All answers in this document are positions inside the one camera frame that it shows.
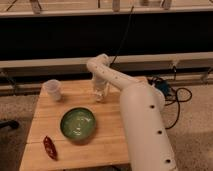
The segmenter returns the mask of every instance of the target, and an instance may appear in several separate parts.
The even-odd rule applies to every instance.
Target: black wall
[[[0,19],[0,59],[115,55],[128,15]],[[213,12],[133,14],[121,55],[213,51]]]

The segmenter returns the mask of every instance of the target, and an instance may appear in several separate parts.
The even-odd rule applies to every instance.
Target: floor
[[[180,171],[213,170],[213,85],[190,86],[193,98],[181,104],[181,116],[177,125],[168,130],[176,162]],[[21,126],[17,130],[0,130],[0,170],[17,171],[23,155],[38,96],[0,97],[0,119],[16,119]],[[162,112],[165,125],[175,119],[177,106],[166,107]],[[130,171],[129,165],[119,166]],[[78,171],[113,171],[109,167],[78,169]]]

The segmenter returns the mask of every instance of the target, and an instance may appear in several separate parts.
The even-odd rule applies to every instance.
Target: red pepper
[[[52,140],[48,136],[46,136],[43,140],[43,143],[48,156],[50,156],[54,160],[57,160],[57,152]]]

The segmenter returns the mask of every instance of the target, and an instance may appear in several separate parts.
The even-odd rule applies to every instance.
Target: wooden tabletop
[[[60,170],[129,163],[119,91],[110,87],[104,103],[94,101],[90,80],[62,82],[62,100],[52,101],[42,89],[28,135],[20,170]],[[66,139],[60,131],[65,112],[74,107],[90,109],[97,120],[93,136],[82,144]],[[46,154],[43,139],[49,136],[58,152],[58,161]]]

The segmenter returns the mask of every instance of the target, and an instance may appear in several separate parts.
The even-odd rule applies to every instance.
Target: black chair leg
[[[4,128],[6,126],[10,126],[12,129],[17,129],[19,127],[19,123],[14,120],[0,122],[0,128]]]

